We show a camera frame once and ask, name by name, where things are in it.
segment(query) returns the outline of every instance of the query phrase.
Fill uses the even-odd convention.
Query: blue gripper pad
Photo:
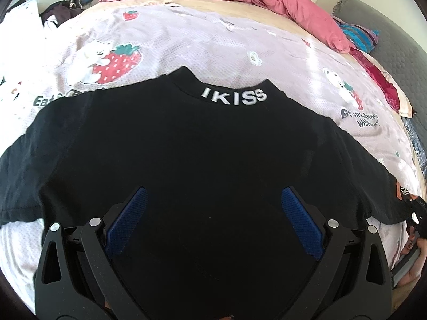
[[[318,261],[323,254],[323,236],[290,188],[282,191],[282,208],[308,255]]]
[[[148,195],[139,188],[129,203],[121,211],[106,234],[105,252],[109,258],[123,252],[129,238],[147,208]]]

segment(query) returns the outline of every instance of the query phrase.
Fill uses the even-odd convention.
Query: gray cushion
[[[424,150],[427,146],[427,53],[402,28],[360,0],[340,0],[334,15],[349,24],[379,31],[370,53],[389,72],[409,98],[417,114],[412,123]]]

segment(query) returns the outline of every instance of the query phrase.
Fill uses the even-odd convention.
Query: black t-shirt
[[[143,186],[147,210],[114,266],[155,320],[267,320],[291,304],[315,261],[281,208],[287,186],[349,228],[412,212],[330,118],[268,80],[228,89],[185,67],[50,103],[0,159],[0,181],[3,223],[46,228],[102,217]]]

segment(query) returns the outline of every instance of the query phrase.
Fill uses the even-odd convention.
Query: metal rivet
[[[99,219],[99,218],[92,218],[89,221],[89,225],[91,225],[91,226],[98,226],[100,223],[101,223],[101,219]]]
[[[377,228],[374,225],[369,225],[368,226],[368,231],[370,233],[377,233]]]
[[[339,226],[338,221],[336,221],[335,219],[328,220],[327,224],[334,229],[336,229]]]
[[[61,226],[58,224],[58,223],[53,223],[51,226],[50,226],[50,230],[52,231],[52,232],[55,232],[55,231],[58,231],[58,229],[60,228]]]

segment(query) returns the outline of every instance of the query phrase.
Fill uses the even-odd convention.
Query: bed sheet
[[[62,25],[46,54],[35,64],[39,76],[23,78],[14,108],[2,113],[9,123],[0,126],[0,153],[55,99],[156,78],[185,65],[201,81],[218,86],[253,86],[269,78],[288,97],[331,117],[402,186],[413,194],[425,194],[400,117],[365,70],[349,55],[333,52],[268,10],[216,0],[104,2]],[[94,54],[96,59],[85,63]],[[372,223],[382,229],[380,223]],[[389,243],[396,252],[405,240],[404,223],[387,230],[400,237]],[[41,244],[41,233],[36,235],[35,251]],[[10,241],[0,248],[11,249]],[[31,248],[22,245],[21,253],[27,249]],[[19,253],[17,248],[11,256]],[[390,264],[393,256],[389,255]],[[37,262],[32,257],[21,263],[34,267]],[[6,277],[20,278],[14,271]]]

